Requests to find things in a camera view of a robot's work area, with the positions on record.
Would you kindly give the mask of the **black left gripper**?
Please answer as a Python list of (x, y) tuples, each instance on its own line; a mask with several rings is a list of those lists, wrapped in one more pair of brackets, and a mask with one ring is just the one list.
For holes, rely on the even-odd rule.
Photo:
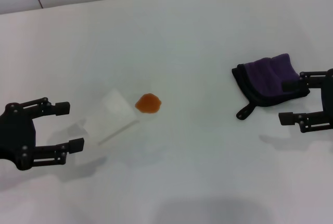
[(1, 115), (1, 159), (12, 162), (21, 171), (33, 167), (64, 165), (68, 154), (83, 151), (84, 139), (35, 147), (36, 131), (32, 119), (68, 115), (69, 112), (69, 102), (53, 105), (46, 97), (6, 105)]

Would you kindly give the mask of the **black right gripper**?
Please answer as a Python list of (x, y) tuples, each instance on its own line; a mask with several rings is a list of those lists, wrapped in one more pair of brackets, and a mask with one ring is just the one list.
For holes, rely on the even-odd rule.
[(293, 126), (296, 123), (301, 133), (332, 129), (332, 69), (317, 72), (301, 72), (298, 80), (282, 82), (283, 91), (303, 91), (321, 88), (323, 111), (315, 113), (294, 114), (292, 112), (279, 113), (282, 126)]

